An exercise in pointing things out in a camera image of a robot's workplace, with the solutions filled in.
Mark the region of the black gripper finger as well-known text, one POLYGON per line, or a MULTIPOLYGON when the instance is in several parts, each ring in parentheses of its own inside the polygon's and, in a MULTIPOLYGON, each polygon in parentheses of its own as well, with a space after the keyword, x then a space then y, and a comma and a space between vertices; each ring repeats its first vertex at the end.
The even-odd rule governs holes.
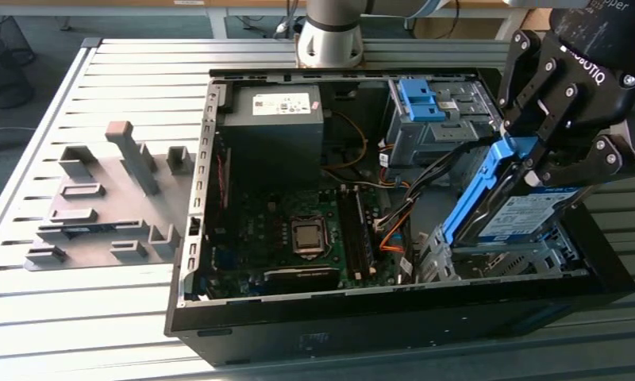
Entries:
POLYGON ((635 178, 635 150, 622 136, 602 134, 577 162, 543 158, 527 174, 542 187, 590 187, 635 178))
POLYGON ((581 138, 572 130, 582 106, 581 77, 552 31, 515 33, 498 101, 503 137, 534 137, 550 150, 580 149, 581 138))

